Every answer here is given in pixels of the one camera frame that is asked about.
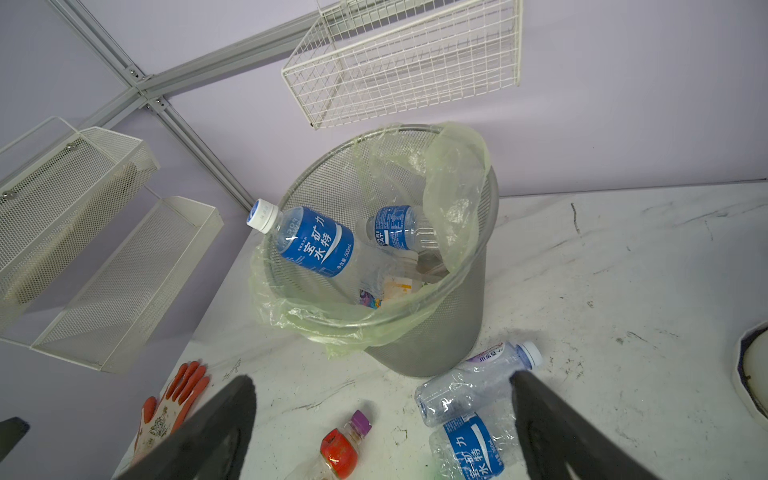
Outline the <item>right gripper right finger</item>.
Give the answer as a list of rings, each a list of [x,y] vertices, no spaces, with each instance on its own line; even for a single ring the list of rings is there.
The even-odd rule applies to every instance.
[[[654,479],[533,373],[509,379],[516,431],[532,479]]]

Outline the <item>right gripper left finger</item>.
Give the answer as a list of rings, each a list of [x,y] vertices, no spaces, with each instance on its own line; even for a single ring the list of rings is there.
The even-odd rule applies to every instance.
[[[230,381],[119,479],[238,479],[257,412],[252,379]]]

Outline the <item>red cap small bottle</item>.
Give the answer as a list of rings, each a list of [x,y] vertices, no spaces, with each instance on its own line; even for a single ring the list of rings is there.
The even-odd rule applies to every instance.
[[[298,465],[287,479],[348,479],[359,462],[361,444],[370,430],[368,417],[356,410],[342,427],[325,435],[319,454]]]

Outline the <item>beige label small bottle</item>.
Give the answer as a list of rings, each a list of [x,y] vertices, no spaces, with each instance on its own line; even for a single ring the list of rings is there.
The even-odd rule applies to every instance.
[[[420,280],[409,277],[388,276],[384,280],[380,299],[382,302],[385,302],[407,297],[418,292],[422,286],[423,283]]]

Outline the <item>clear bottle near bin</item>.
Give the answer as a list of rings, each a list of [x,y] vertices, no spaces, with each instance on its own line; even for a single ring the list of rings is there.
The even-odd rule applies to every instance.
[[[414,400],[422,421],[437,427],[509,397],[510,377],[542,362],[540,350],[531,341],[500,342],[416,388]]]

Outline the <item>grey bin with green liner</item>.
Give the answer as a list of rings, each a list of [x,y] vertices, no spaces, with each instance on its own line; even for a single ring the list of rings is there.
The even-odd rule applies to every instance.
[[[322,344],[331,356],[363,351],[410,377],[445,372],[479,336],[498,204],[489,150],[468,126],[396,124],[355,137],[310,166],[274,205],[306,206],[347,226],[397,261],[394,276],[420,280],[422,288],[378,309],[353,304],[282,259],[252,228],[263,237],[252,260],[257,316]],[[396,205],[423,209],[438,252],[381,248],[356,233],[359,220]]]

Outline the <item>orange work glove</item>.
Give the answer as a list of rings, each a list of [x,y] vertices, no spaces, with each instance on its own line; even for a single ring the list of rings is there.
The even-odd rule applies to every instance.
[[[205,365],[198,361],[184,363],[162,395],[144,402],[131,464],[138,463],[180,428],[209,382]]]

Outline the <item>blue label water bottle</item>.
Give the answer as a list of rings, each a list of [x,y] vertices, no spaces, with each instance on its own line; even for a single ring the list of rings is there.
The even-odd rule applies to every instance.
[[[523,459],[515,413],[504,401],[439,426],[429,446],[440,479],[498,479]]]

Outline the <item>potted green plant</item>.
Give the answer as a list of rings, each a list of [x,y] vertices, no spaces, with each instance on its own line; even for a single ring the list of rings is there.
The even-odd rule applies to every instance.
[[[736,342],[731,375],[734,390],[754,421],[767,429],[767,323],[745,331]]]

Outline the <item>beige cloth in shelf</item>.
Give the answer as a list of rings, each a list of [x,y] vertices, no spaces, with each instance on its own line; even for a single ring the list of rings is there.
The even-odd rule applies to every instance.
[[[135,195],[138,168],[122,166],[58,225],[1,282],[1,300],[23,305],[37,298]]]

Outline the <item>white two-tier mesh shelf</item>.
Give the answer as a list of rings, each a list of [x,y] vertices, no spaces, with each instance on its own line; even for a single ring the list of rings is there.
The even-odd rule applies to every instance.
[[[129,204],[159,165],[147,144],[51,117],[1,152],[1,339]],[[181,196],[152,209],[26,347],[108,373],[127,371],[223,227]]]

